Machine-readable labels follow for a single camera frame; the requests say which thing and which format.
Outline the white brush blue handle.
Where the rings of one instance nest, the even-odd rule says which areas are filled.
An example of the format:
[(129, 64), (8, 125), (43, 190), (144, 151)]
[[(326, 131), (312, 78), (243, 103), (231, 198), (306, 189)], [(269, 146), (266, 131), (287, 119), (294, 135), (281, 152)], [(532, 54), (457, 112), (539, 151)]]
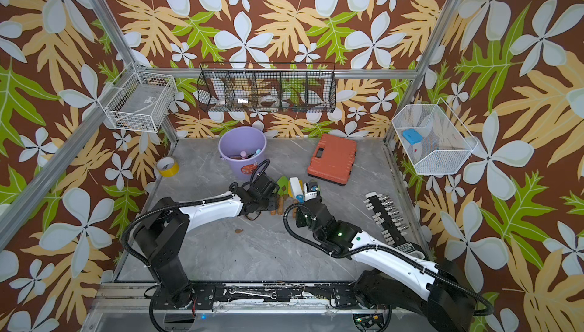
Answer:
[(304, 186), (299, 178), (289, 179), (289, 195), (301, 204), (304, 202)]

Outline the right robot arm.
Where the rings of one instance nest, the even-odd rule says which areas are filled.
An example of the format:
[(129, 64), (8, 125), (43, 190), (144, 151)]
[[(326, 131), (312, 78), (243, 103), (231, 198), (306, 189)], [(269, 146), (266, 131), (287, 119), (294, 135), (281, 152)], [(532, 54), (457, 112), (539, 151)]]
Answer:
[(284, 228), (296, 240), (335, 259), (352, 258), (383, 274), (379, 291), (389, 306), (416, 312), (437, 331), (467, 331), (494, 306), (475, 292), (454, 264), (436, 264), (386, 245), (349, 222), (338, 221), (319, 199), (292, 204)]

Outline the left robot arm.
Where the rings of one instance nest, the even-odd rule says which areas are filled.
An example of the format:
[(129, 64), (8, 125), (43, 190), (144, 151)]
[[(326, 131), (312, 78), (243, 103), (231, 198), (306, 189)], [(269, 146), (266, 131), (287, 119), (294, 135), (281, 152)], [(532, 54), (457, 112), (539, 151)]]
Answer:
[(149, 270), (158, 284), (159, 300), (185, 308), (194, 303), (192, 283), (179, 259), (186, 234), (222, 219), (276, 210), (279, 190), (276, 181), (259, 175), (243, 185), (234, 182), (227, 192), (207, 199), (176, 202), (166, 197), (130, 222), (120, 244)]

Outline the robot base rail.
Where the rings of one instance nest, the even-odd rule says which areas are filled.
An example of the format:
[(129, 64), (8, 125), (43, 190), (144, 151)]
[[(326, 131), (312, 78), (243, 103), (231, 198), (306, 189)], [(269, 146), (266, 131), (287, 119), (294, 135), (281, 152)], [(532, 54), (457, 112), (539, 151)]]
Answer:
[(93, 308), (108, 312), (183, 314), (374, 314), (394, 309), (367, 301), (352, 282), (218, 282), (195, 281), (182, 301), (172, 300), (156, 283), (108, 283)]

